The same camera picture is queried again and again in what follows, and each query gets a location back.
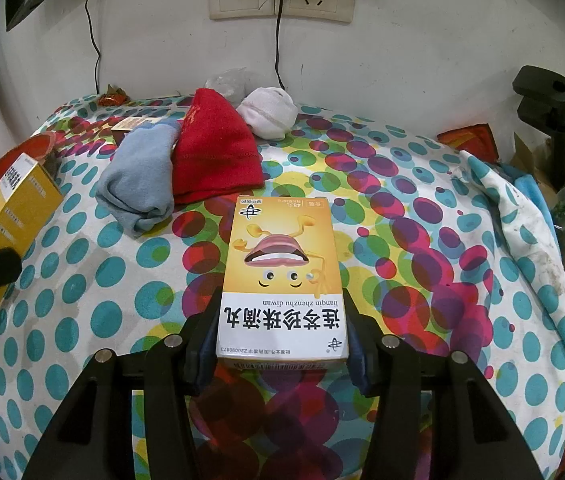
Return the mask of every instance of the yellow packaging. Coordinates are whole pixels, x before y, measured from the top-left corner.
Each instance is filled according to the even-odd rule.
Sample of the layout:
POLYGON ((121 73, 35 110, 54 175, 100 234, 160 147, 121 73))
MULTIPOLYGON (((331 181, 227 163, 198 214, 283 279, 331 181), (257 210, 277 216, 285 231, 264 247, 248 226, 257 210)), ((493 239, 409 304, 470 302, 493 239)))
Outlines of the yellow packaging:
POLYGON ((239 196, 216 354, 236 368, 324 368, 349 353, 325 198, 239 196))
MULTIPOLYGON (((0 179, 0 249, 24 256, 47 219, 62 202, 45 169, 26 153, 0 179)), ((0 287, 0 301, 6 286, 0 287)))

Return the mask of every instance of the power cord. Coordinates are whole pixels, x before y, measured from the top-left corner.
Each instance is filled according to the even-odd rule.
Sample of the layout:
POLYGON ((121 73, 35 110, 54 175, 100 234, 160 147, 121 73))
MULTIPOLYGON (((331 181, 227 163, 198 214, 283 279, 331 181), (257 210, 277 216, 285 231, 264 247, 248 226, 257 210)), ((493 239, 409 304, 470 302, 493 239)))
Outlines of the power cord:
POLYGON ((98 81, 98 79, 99 79, 98 69, 100 67, 100 60, 102 58, 102 53, 100 52, 100 49, 98 48, 98 45, 96 44, 96 40, 94 39, 94 25, 91 22, 91 14, 89 13, 89 7, 87 7, 88 3, 89 3, 89 0, 85 0, 86 18, 89 21, 89 35, 91 37, 91 44, 94 46, 94 50, 96 51, 96 53, 98 53, 98 59, 96 59, 96 66, 94 67, 94 81, 96 82, 96 94, 100 94, 100 83, 98 81))
POLYGON ((283 16, 283 0, 280 0, 278 4, 278 18, 276 20, 276 75, 278 76, 278 83, 280 83, 280 88, 283 90, 287 90, 285 85, 283 85, 283 80, 280 79, 280 72, 278 72, 278 64, 280 63, 280 49, 279 49, 279 41, 280 41, 280 19, 283 16))

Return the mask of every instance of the wall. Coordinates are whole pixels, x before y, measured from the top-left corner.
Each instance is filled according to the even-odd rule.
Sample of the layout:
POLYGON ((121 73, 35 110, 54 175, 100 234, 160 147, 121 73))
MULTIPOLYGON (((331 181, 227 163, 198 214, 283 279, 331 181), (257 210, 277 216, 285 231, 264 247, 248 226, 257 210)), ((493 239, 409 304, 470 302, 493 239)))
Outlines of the wall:
MULTIPOLYGON (((47 0, 10 33, 0 0, 0 104, 19 139, 60 104, 94 91, 84 0, 47 0)), ((191 92, 245 66, 273 86, 275 20, 212 22, 207 0, 91 0, 101 85, 134 98, 191 92)), ((298 102, 416 134, 487 121, 503 158, 525 64, 565 75, 565 0, 357 0, 351 25, 285 18, 280 71, 298 102)))

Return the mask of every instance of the polka dot tablecloth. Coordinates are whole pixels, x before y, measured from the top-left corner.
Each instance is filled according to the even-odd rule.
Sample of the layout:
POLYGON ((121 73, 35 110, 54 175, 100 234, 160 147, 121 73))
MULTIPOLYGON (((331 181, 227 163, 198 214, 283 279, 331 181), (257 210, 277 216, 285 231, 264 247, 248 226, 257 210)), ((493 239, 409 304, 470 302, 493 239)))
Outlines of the polka dot tablecloth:
MULTIPOLYGON (((94 352, 150 348, 222 284, 235 196, 180 208, 138 240, 94 199, 115 152, 111 126, 126 116, 182 117, 190 102, 99 108, 90 96, 41 127, 56 132, 65 199, 0 307, 4 479, 21 477, 94 352)), ((266 186, 254 194, 328 197, 343 286, 358 307, 419 350, 467 352, 550 478, 565 447, 565 277, 535 206, 467 153, 321 108, 303 107, 285 140, 258 149, 266 186)), ((430 402, 423 394, 419 480, 430 460, 430 402)), ((357 478, 377 399, 361 397, 344 366, 219 366, 189 411, 206 480, 327 480, 357 478)), ((134 463, 147 480, 143 416, 136 395, 134 463)))

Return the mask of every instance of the cartoon mouth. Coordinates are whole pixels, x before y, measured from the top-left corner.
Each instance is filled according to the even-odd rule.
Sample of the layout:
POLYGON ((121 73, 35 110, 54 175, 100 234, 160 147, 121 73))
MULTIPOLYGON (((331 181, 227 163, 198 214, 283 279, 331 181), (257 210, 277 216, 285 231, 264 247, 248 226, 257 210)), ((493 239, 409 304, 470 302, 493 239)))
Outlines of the cartoon mouth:
POLYGON ((297 267, 308 264, 309 258, 294 238, 269 235, 245 257, 245 263, 249 267, 297 267))

